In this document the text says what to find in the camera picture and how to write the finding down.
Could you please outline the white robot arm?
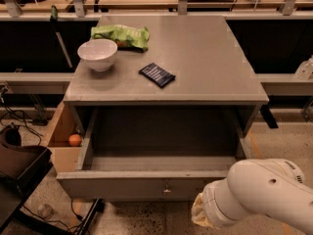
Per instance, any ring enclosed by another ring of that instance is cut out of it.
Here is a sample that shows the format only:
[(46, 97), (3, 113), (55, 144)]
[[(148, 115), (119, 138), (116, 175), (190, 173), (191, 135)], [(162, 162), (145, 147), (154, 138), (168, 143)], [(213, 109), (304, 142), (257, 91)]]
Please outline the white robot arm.
[(302, 170), (285, 159), (239, 161), (197, 195), (192, 222), (224, 228), (263, 214), (313, 235), (313, 189), (303, 179)]

